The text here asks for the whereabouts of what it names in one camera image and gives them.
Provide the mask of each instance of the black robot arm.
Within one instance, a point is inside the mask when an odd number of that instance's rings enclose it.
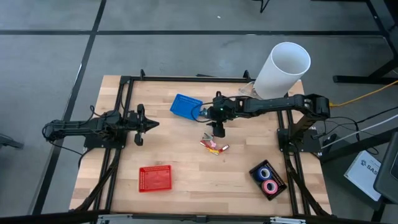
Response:
[[[302,138],[302,134],[317,121],[330,117],[329,100],[316,94],[294,95],[270,100],[258,100],[246,96],[228,98],[217,91],[213,106],[207,109],[206,117],[213,120],[213,134],[225,137],[223,123],[235,118],[252,118],[273,111],[297,110],[303,118],[289,130],[290,138]]]
[[[141,146],[141,133],[158,126],[156,121],[145,117],[144,105],[137,106],[137,112],[130,111],[129,116],[123,119],[118,111],[108,111],[97,118],[87,121],[60,121],[54,120],[43,127],[43,137],[53,142],[67,136],[85,136],[86,138],[100,139],[104,145],[109,142],[121,141],[127,132],[137,131],[134,142]]]

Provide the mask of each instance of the pink tape roll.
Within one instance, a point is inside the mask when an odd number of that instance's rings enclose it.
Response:
[[[278,191],[278,184],[273,180],[266,180],[262,183],[262,190],[267,194],[274,194]]]

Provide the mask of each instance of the tape roll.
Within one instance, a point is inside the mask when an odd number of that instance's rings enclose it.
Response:
[[[272,178],[272,173],[271,173],[271,171],[270,171],[267,167],[260,167],[260,168],[256,171],[255,178],[256,178],[256,180],[258,180],[258,181],[269,180],[269,179]]]
[[[278,191],[278,184],[273,180],[267,180],[262,183],[262,190],[267,194],[274,194]]]

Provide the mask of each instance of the blue tape roll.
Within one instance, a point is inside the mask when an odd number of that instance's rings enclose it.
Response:
[[[272,178],[272,173],[267,167],[260,167],[256,171],[254,178],[258,181],[266,181]]]

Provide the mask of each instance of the floor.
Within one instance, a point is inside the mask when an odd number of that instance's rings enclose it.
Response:
[[[0,2],[1,29],[91,30],[100,0]],[[373,1],[384,25],[392,25],[382,1]],[[112,0],[105,5],[99,30],[376,30],[363,3],[271,1],[263,14],[259,2],[248,0]],[[398,40],[397,29],[392,33]],[[32,211],[48,163],[51,145],[42,138],[43,125],[63,116],[78,73],[88,35],[0,35],[0,133],[25,144],[23,150],[0,150],[0,216]],[[256,77],[269,52],[279,42],[305,47],[312,66],[303,76],[306,93],[344,102],[380,88],[379,85],[335,84],[333,75],[365,76],[391,59],[384,39],[375,37],[282,37],[256,35],[101,35],[96,36],[76,99],[72,119],[87,119],[103,75]],[[398,104],[397,87],[352,105],[332,116],[362,119]],[[384,114],[361,127],[395,114]],[[398,124],[373,129],[379,133]],[[337,129],[341,136],[348,134]],[[83,138],[66,138],[64,146],[81,152]],[[378,147],[382,159],[385,146]],[[65,212],[75,184],[78,155],[62,151],[44,213]],[[334,183],[325,173],[333,213],[339,217],[370,220],[372,210]],[[389,205],[383,221],[398,218]]]

